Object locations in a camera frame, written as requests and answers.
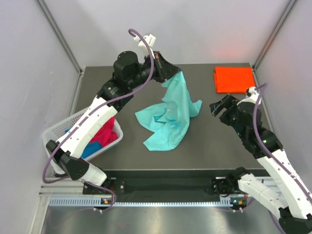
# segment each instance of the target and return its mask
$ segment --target dark tabletop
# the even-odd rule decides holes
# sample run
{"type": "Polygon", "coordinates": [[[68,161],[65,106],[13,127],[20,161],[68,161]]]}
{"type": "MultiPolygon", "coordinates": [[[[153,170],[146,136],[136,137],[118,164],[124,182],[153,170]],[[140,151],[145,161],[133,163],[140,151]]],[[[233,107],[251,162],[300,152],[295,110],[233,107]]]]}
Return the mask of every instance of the dark tabletop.
{"type": "MultiPolygon", "coordinates": [[[[191,118],[184,139],[171,151],[150,152],[143,142],[153,133],[143,128],[135,112],[161,103],[166,88],[151,81],[116,115],[123,130],[121,142],[94,158],[91,162],[104,170],[150,169],[261,169],[254,157],[243,147],[232,127],[221,123],[210,114],[209,104],[220,101],[225,95],[215,92],[214,67],[249,66],[249,64],[185,64],[182,68],[192,101],[202,100],[197,117],[191,118]]],[[[89,106],[101,86],[111,78],[112,67],[87,67],[82,79],[76,112],[89,106]]],[[[234,95],[238,99],[244,95],[234,95]]],[[[262,121],[268,122],[262,111],[262,121]]]]}

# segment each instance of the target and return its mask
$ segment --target white plastic basket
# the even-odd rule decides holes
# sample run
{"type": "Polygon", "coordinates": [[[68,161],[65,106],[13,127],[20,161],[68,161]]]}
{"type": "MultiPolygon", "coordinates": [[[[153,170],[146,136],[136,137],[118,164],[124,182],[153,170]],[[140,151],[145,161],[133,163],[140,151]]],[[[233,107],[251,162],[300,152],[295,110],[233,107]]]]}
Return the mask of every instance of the white plastic basket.
{"type": "MultiPolygon", "coordinates": [[[[42,134],[44,148],[45,148],[45,145],[48,143],[49,140],[57,140],[57,139],[59,139],[62,135],[65,134],[65,130],[70,129],[71,127],[73,127],[74,124],[86,112],[87,109],[88,109],[88,107],[83,109],[83,110],[81,110],[81,111],[79,111],[79,112],[77,112],[76,114],[73,114],[73,115],[69,116],[68,118],[62,120],[61,122],[53,125],[52,127],[48,128],[47,130],[45,130],[44,133],[42,134]]],[[[89,160],[95,158],[96,156],[100,155],[104,151],[107,151],[108,149],[110,149],[113,146],[117,145],[121,141],[121,139],[123,138],[123,132],[122,132],[122,130],[120,128],[120,125],[118,124],[116,119],[115,119],[115,122],[114,122],[113,131],[118,136],[117,140],[115,140],[112,143],[108,144],[107,146],[105,146],[104,148],[100,149],[99,151],[96,151],[94,154],[88,156],[84,160],[89,161],[89,160]]],[[[47,151],[46,148],[45,148],[45,151],[46,151],[46,153],[47,153],[47,155],[49,157],[50,154],[49,154],[49,152],[47,151]]],[[[56,173],[64,174],[64,171],[54,161],[51,161],[51,165],[53,166],[53,168],[54,168],[56,173]]]]}

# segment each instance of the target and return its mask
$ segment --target white wall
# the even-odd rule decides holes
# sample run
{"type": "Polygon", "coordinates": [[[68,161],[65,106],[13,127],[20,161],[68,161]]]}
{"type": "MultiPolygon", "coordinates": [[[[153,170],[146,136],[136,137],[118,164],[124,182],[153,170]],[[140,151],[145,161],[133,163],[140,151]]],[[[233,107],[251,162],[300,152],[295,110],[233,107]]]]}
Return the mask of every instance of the white wall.
{"type": "Polygon", "coordinates": [[[0,233],[25,234],[47,160],[40,135],[66,116],[78,74],[34,0],[0,12],[0,233]]]}
{"type": "Polygon", "coordinates": [[[172,63],[254,63],[288,0],[45,0],[84,66],[139,51],[127,30],[157,36],[172,63]]]}
{"type": "Polygon", "coordinates": [[[312,1],[300,0],[257,70],[273,124],[294,168],[312,190],[312,1]]]}

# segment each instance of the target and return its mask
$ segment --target folded orange cloth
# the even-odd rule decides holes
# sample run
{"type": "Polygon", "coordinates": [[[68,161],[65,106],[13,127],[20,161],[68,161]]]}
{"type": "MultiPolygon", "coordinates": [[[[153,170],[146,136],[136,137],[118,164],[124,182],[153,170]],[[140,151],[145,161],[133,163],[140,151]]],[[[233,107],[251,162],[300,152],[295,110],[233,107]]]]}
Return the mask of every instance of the folded orange cloth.
{"type": "Polygon", "coordinates": [[[245,94],[248,88],[255,86],[250,67],[215,67],[214,83],[217,93],[245,94]]]}

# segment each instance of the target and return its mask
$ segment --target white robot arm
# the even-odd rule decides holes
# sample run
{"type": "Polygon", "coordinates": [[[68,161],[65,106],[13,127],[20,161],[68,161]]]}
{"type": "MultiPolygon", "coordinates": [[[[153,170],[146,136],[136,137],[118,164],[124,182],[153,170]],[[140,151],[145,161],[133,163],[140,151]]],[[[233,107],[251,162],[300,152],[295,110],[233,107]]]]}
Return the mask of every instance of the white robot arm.
{"type": "Polygon", "coordinates": [[[105,172],[80,158],[83,150],[103,124],[133,97],[136,92],[133,89],[144,86],[151,79],[163,83],[180,71],[180,68],[167,62],[160,52],[152,51],[156,39],[152,34],[143,38],[144,42],[135,36],[135,41],[143,49],[144,63],[140,64],[132,51],[119,54],[112,78],[102,86],[88,110],[65,135],[46,144],[50,157],[53,157],[52,166],[64,171],[72,180],[107,186],[109,180],[105,172]]]}
{"type": "Polygon", "coordinates": [[[257,100],[261,101],[259,95],[252,87],[247,90],[245,99],[239,101],[227,95],[220,102],[211,104],[210,108],[213,116],[226,109],[220,117],[221,122],[235,129],[244,147],[270,174],[282,195],[261,183],[245,168],[237,168],[230,173],[226,178],[227,185],[233,193],[242,191],[259,201],[279,220],[286,233],[309,233],[312,231],[311,192],[290,164],[276,135],[262,127],[260,110],[256,111],[256,128],[271,154],[264,151],[255,136],[253,115],[257,100]]]}

